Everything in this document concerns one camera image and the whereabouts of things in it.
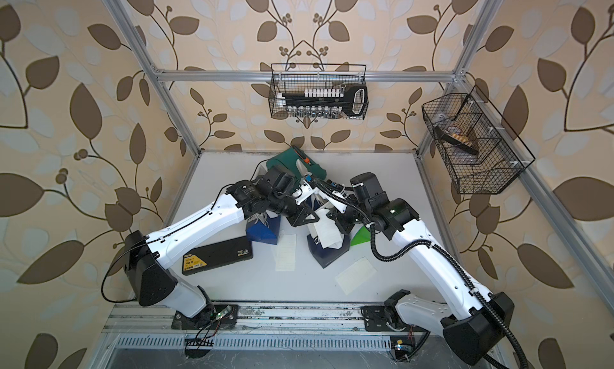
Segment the green white bag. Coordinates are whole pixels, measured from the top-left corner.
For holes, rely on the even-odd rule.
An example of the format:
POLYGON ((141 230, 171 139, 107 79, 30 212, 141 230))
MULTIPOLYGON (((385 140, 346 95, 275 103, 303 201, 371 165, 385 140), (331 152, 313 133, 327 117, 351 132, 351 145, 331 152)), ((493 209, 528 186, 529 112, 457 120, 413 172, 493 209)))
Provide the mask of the green white bag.
POLYGON ((353 231, 350 232, 350 247, 355 247, 361 244, 368 244, 370 242, 371 235, 370 230, 365 226, 356 226, 353 231))

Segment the dark blue bag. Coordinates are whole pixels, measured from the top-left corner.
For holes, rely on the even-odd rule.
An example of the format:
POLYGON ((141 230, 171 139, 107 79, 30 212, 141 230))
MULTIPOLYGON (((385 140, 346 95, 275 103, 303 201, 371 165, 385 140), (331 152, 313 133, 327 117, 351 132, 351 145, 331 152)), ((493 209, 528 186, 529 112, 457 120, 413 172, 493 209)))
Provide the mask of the dark blue bag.
POLYGON ((319 207, 315 211, 319 220, 308 225, 308 247, 322 268, 327 268, 350 250, 350 236, 342 234, 336 223, 329 218, 331 208, 319 207))

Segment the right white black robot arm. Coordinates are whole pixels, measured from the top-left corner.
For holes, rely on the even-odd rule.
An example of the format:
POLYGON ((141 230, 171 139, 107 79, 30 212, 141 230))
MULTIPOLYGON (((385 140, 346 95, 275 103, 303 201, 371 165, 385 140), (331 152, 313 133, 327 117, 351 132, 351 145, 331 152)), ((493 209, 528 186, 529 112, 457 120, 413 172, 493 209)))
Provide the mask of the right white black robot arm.
POLYGON ((508 295, 494 294, 474 279, 437 241, 407 201, 388 198, 376 175, 363 173, 350 183, 351 198, 345 197, 345 187, 336 183, 320 183, 319 189, 329 200, 343 205, 353 220, 365 225, 371 252, 377 260, 392 263, 409 255, 445 301, 439 305, 401 292, 393 301, 393 314, 403 324, 416 324, 441 336, 468 365, 484 359, 501 368, 502 363, 489 352, 507 339, 518 366, 529 367, 529 360, 510 328, 514 303, 508 295))

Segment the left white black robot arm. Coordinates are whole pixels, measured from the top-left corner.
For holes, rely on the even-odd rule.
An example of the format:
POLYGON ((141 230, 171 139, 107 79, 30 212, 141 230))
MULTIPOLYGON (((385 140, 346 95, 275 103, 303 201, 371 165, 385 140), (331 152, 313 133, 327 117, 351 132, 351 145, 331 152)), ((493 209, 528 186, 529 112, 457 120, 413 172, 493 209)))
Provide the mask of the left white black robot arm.
POLYGON ((174 275, 174 264, 219 232, 257 214, 273 212, 293 227, 316 223, 319 217, 305 204, 305 195, 296 191, 297 185, 297 178, 280 166, 254 180, 227 184, 212 204, 183 220, 147 236, 130 234, 110 267, 123 265, 134 301, 141 306, 164 304, 192 316, 207 305, 206 294, 174 275))

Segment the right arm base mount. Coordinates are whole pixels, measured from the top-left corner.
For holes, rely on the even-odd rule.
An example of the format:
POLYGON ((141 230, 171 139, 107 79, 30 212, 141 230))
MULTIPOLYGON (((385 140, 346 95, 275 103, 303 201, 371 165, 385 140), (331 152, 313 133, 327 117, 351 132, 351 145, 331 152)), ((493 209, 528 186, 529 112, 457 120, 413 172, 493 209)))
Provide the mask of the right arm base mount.
POLYGON ((398 315, 395 306, 406 295, 408 290, 399 290, 385 300, 383 305, 368 305, 361 308, 361 315, 368 332, 404 332, 411 329, 418 332, 426 332, 422 327, 405 324, 398 315))

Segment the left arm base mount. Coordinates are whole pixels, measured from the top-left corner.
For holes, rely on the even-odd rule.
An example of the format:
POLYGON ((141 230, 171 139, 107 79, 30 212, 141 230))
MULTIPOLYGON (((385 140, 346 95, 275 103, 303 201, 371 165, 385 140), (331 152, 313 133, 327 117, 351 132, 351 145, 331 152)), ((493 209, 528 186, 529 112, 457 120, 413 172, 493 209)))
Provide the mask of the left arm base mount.
POLYGON ((171 328, 173 330, 201 330, 212 327, 233 326, 238 321, 237 304, 214 304, 203 309, 195 317, 188 318, 177 311, 174 315, 171 328))

